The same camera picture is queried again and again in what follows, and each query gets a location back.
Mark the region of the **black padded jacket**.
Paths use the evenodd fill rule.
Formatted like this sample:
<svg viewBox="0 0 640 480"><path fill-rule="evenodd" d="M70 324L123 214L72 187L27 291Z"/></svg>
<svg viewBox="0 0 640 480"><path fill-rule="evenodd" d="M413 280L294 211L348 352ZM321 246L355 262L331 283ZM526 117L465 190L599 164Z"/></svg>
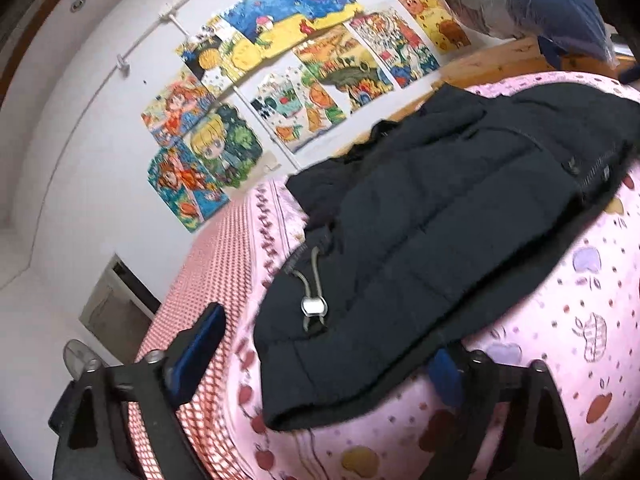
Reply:
<svg viewBox="0 0 640 480"><path fill-rule="evenodd" d="M639 154L639 107L584 84L442 86L288 179L307 223L259 307L276 431L373 410L446 344L530 295Z"/></svg>

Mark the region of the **standing fan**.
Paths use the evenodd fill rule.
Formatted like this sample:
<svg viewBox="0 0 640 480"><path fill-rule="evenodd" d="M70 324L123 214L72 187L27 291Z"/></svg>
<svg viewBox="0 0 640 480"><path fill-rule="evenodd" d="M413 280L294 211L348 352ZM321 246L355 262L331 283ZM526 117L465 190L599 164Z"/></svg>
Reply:
<svg viewBox="0 0 640 480"><path fill-rule="evenodd" d="M63 361L73 380L81 378L86 370L96 370L105 365L96 352L78 339L66 342L63 348Z"/></svg>

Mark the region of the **grey door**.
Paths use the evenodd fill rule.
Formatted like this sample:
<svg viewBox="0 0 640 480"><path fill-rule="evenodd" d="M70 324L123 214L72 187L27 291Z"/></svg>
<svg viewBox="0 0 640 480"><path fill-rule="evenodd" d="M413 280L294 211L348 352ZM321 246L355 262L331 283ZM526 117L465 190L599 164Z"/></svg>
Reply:
<svg viewBox="0 0 640 480"><path fill-rule="evenodd" d="M160 300L114 255L94 285L79 321L115 359L130 364L159 308Z"/></svg>

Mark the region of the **pink apple print quilt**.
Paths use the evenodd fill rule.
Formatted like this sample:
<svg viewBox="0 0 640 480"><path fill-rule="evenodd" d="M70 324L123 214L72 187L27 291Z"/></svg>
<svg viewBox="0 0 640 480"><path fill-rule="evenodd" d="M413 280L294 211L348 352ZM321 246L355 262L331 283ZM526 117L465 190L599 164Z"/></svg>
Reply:
<svg viewBox="0 0 640 480"><path fill-rule="evenodd" d="M277 432L262 418L254 326L271 275L303 243L306 214L281 180L247 197L253 290L228 359L230 440L251 479L415 479L454 426L454 404L429 370L415 372L361 417ZM639 404L639 171L550 276L465 347L502 365L541 360L566 409L580 470L626 427Z"/></svg>

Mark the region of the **orange-haired girl drawing lower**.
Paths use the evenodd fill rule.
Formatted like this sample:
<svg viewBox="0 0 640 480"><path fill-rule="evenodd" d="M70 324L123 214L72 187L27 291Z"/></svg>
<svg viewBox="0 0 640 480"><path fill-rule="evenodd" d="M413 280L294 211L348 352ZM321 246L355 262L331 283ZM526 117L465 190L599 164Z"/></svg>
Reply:
<svg viewBox="0 0 640 480"><path fill-rule="evenodd" d="M157 152L149 164L148 182L191 233L229 203L228 195L183 141Z"/></svg>

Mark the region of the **blond boy drawing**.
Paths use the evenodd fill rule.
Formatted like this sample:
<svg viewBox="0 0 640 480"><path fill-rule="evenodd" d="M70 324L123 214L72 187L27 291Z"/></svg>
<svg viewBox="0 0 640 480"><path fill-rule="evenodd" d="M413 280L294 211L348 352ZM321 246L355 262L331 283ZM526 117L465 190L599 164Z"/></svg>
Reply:
<svg viewBox="0 0 640 480"><path fill-rule="evenodd" d="M240 188L264 150L238 109L212 108L186 135L186 145L222 188Z"/></svg>

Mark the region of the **anime girl drawing upper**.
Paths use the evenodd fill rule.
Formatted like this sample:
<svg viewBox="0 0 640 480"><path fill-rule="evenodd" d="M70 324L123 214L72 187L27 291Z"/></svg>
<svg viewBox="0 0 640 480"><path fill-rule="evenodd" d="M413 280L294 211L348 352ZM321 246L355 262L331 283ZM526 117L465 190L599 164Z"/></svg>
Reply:
<svg viewBox="0 0 640 480"><path fill-rule="evenodd" d="M141 119L161 148L171 148L214 104L213 95L183 66L145 107Z"/></svg>

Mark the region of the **fruit juice drawing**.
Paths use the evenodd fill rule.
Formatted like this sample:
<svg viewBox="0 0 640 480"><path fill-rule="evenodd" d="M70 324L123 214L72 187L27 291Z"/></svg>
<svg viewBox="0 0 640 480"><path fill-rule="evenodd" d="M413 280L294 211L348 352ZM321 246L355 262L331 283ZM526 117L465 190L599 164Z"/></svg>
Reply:
<svg viewBox="0 0 640 480"><path fill-rule="evenodd" d="M293 53L259 67L238 90L268 132L292 154L347 118L341 104Z"/></svg>

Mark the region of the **pineapple yellow drawing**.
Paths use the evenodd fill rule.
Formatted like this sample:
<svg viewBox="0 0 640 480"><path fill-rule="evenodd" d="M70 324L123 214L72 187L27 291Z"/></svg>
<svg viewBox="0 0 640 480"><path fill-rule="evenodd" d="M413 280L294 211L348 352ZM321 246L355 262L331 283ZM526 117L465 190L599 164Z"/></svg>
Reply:
<svg viewBox="0 0 640 480"><path fill-rule="evenodd" d="M219 98L262 64L260 47L220 15L176 47L176 53L195 78Z"/></svg>

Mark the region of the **2024 city drawing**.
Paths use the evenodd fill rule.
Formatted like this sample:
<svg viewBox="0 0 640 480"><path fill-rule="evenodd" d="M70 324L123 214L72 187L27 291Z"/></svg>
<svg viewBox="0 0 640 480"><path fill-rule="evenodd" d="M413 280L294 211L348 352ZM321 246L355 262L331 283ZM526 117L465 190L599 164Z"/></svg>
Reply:
<svg viewBox="0 0 640 480"><path fill-rule="evenodd" d="M349 26L383 62L401 88L439 69L434 54L394 8L353 18Z"/></svg>

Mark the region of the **yellow bear drawing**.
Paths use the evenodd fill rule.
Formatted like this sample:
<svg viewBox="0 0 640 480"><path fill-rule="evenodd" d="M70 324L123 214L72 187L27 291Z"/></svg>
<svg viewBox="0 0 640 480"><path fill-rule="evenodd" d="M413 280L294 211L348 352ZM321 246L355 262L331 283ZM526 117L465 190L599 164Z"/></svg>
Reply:
<svg viewBox="0 0 640 480"><path fill-rule="evenodd" d="M469 47L472 42L437 0L398 0L440 53Z"/></svg>

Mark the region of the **landscape hills drawing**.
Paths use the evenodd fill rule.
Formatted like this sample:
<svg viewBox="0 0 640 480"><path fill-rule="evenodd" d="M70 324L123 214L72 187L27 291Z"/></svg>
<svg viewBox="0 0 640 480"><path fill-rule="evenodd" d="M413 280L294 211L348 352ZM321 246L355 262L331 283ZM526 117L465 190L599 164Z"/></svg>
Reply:
<svg viewBox="0 0 640 480"><path fill-rule="evenodd" d="M394 91L371 52L344 25L336 25L293 50L320 82L344 93L354 112Z"/></svg>

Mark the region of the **blue sea beach drawing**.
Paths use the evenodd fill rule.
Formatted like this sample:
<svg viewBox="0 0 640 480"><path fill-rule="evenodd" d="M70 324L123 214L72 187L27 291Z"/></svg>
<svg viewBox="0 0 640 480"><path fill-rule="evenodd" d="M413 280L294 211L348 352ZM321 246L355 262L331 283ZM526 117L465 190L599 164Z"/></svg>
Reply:
<svg viewBox="0 0 640 480"><path fill-rule="evenodd" d="M362 11L357 0L241 0L222 18L263 58L275 58Z"/></svg>

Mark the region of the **plastic bag of bedding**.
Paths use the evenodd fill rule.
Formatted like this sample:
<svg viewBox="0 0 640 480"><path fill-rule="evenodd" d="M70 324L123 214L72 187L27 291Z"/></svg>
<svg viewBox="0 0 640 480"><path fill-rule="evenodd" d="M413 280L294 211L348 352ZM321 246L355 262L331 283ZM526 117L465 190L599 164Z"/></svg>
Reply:
<svg viewBox="0 0 640 480"><path fill-rule="evenodd" d="M614 46L596 0L438 0L461 24L498 39L535 37L553 66L563 52L614 67Z"/></svg>

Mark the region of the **wooden bed frame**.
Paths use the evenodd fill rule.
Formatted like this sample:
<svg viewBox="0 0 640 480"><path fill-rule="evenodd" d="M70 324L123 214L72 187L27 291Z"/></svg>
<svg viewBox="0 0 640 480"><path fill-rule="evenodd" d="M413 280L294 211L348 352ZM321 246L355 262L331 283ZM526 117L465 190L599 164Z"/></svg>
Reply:
<svg viewBox="0 0 640 480"><path fill-rule="evenodd" d="M617 76L623 70L631 68L632 64L634 64L634 58L624 54L618 56L618 65L615 68L588 56L568 54L561 58L559 72L578 73L582 76L592 75L597 82L604 82L605 87L614 93L638 101L639 91L633 86L623 86L617 79ZM541 78L542 74L551 72L555 73L556 69L540 53L536 40L525 38L508 41L505 44L475 51L448 63L438 72L438 78L432 83L431 90L395 110L387 120L399 122L412 114L443 84L468 88L483 84L498 84L506 79L526 75Z"/></svg>

